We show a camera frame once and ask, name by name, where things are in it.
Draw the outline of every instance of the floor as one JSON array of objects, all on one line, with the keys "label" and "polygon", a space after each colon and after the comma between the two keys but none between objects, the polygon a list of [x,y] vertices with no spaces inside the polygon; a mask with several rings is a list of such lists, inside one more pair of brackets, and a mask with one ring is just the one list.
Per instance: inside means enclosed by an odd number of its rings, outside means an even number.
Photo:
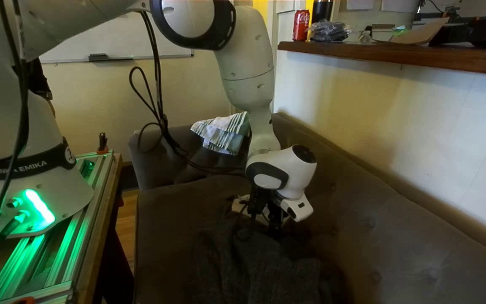
[{"label": "floor", "polygon": [[138,189],[122,191],[122,206],[117,209],[116,233],[122,245],[127,265],[134,270],[134,223]]}]

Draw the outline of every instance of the couch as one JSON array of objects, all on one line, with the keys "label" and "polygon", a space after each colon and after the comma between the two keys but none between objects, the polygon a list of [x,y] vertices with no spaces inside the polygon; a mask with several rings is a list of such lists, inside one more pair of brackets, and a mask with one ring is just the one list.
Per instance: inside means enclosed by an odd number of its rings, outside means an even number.
[{"label": "couch", "polygon": [[[276,113],[283,147],[313,150],[316,172],[306,187],[315,213],[300,226],[306,245],[342,275],[345,302],[486,304],[486,247],[394,191],[328,140]],[[195,160],[230,167],[203,176],[170,155],[151,130],[129,140],[139,196],[136,208],[136,302],[185,302],[185,263],[195,233],[210,228],[234,194],[247,192],[235,172],[244,155],[217,157],[188,128],[173,137]]]}]

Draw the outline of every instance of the wooden shelf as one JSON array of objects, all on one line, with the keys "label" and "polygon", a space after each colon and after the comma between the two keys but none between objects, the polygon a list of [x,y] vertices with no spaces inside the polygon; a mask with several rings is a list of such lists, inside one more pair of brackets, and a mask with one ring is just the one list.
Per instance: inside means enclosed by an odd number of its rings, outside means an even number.
[{"label": "wooden shelf", "polygon": [[320,42],[279,42],[279,51],[345,57],[359,61],[384,61],[411,66],[430,66],[486,73],[486,49],[421,47],[391,44],[320,44]]}]

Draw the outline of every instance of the wooden counter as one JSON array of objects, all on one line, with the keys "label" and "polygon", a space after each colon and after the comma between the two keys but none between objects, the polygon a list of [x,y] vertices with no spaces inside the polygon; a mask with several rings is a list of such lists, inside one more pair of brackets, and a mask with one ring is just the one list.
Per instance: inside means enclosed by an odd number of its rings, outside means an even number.
[{"label": "wooden counter", "polygon": [[486,49],[391,44],[279,42],[279,51],[486,73]]}]

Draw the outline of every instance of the white wall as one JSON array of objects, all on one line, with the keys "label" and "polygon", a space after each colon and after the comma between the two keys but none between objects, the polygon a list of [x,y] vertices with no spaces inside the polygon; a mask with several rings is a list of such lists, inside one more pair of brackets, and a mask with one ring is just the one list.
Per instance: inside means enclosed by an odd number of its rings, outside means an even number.
[{"label": "white wall", "polygon": [[286,111],[486,241],[486,74],[276,54]]},{"label": "white wall", "polygon": [[[151,81],[151,62],[138,64]],[[131,66],[133,62],[43,64],[53,93],[57,123],[73,154],[94,150],[97,133],[106,132],[109,147],[129,160],[126,142],[131,132],[151,122],[151,115],[129,89]],[[161,71],[163,103],[171,125],[230,111],[210,52],[195,51],[193,57],[161,59]]]}]

